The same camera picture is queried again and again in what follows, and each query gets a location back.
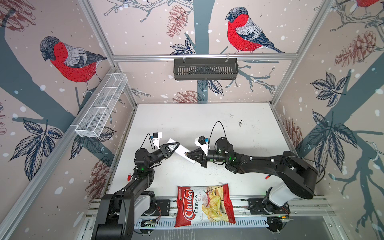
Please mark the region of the white remote control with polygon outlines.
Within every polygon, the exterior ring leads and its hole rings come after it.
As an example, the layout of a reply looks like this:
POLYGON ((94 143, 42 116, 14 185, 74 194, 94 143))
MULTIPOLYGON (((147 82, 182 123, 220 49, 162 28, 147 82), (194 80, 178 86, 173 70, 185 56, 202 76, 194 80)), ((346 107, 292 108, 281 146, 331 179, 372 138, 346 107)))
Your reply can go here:
POLYGON ((196 163, 195 160, 192 160, 192 159, 190 159, 190 158, 187 157, 186 153, 189 152, 189 150, 188 150, 187 148, 185 148, 183 145, 179 145, 179 146, 177 147, 177 149, 176 149, 176 145, 174 145, 174 143, 176 143, 175 140, 173 140, 173 139, 169 139, 169 140, 168 140, 168 144, 171 144, 171 145, 169 146, 169 148, 170 148, 171 151, 174 151, 174 150, 175 150, 175 153, 176 153, 177 155, 179 155, 180 157, 182 157, 184 160, 189 161, 191 164, 195 164, 195 163, 196 163))

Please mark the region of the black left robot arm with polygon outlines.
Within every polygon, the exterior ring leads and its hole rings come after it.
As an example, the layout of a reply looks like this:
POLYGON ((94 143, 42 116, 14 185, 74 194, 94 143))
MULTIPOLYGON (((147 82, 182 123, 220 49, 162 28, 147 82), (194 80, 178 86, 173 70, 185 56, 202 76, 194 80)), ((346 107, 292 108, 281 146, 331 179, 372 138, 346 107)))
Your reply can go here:
POLYGON ((180 146, 179 142, 159 146, 149 153, 140 148, 135 153, 131 181, 114 194, 101 198, 92 240, 130 240, 135 227, 135 201, 154 181, 155 165, 168 159, 180 146))

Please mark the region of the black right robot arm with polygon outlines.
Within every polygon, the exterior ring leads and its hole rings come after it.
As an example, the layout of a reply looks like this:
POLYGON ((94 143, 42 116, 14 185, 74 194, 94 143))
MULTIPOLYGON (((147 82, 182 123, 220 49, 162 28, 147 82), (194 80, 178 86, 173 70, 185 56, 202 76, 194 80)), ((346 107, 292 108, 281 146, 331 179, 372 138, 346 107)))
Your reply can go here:
POLYGON ((272 157, 248 156, 235 152, 228 139, 221 137, 216 141, 213 150, 199 147, 187 152, 186 156, 204 168, 208 162, 220 162, 233 174, 261 173, 282 179, 279 185, 267 190, 261 203, 251 207, 252 211, 260 214, 275 214, 292 199, 311 200, 315 195, 317 169, 290 151, 272 157))

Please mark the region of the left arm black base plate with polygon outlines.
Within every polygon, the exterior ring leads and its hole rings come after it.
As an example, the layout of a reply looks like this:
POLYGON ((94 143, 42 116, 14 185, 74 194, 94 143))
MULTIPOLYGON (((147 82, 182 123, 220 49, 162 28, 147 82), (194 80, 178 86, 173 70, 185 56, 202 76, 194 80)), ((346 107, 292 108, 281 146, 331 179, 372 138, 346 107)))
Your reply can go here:
POLYGON ((156 200, 155 203, 151 203, 150 216, 168 216, 170 207, 170 200, 156 200))

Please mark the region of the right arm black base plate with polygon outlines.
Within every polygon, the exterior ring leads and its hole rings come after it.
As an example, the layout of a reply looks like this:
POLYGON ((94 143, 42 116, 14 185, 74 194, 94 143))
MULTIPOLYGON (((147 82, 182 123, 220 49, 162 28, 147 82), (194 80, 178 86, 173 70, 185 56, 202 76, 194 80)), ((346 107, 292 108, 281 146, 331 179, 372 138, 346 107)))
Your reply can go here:
POLYGON ((279 207, 260 198, 248 199, 248 210, 252 215, 289 215, 291 213, 288 203, 279 207))

